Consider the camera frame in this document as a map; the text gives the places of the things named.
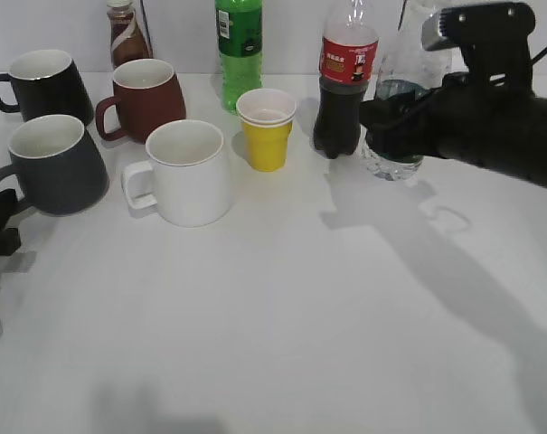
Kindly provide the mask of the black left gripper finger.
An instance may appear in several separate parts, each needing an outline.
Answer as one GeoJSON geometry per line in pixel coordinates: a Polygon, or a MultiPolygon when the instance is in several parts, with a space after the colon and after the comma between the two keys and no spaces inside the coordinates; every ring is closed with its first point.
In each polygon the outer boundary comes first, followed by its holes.
{"type": "Polygon", "coordinates": [[[15,189],[0,193],[0,257],[9,257],[20,248],[20,234],[16,228],[7,228],[18,204],[15,189]]]}

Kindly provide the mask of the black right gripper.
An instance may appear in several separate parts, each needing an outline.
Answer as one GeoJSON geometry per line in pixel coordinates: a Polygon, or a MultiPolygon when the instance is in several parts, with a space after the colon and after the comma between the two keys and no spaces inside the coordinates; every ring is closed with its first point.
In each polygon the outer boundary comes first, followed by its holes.
{"type": "Polygon", "coordinates": [[[386,158],[432,156],[547,189],[547,98],[507,84],[478,86],[446,75],[434,93],[365,100],[365,142],[386,158]]]}

